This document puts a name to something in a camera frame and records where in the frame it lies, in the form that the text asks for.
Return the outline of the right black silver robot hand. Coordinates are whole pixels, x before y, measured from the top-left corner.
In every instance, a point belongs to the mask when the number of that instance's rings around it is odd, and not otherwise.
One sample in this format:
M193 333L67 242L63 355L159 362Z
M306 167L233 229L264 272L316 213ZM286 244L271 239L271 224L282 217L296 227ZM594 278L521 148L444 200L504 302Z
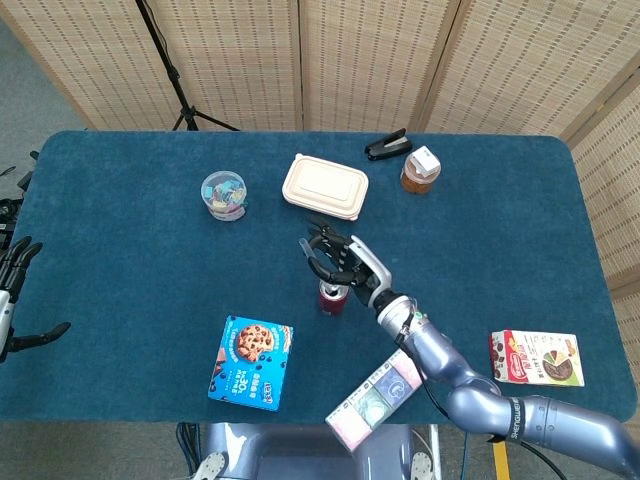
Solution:
M359 301L374 308L391 289L392 275L358 237L338 233L326 219L309 215L309 237L299 240L312 272L330 285L351 288Z

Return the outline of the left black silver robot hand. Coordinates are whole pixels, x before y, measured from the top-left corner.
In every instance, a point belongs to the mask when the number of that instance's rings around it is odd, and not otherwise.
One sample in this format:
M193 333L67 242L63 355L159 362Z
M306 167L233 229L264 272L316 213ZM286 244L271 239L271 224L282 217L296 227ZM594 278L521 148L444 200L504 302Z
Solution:
M41 242L32 242L25 236L1 254L1 362L9 353L47 345L59 339L70 328L62 322L49 332L38 335L16 336L12 326L13 314L33 258L41 251Z

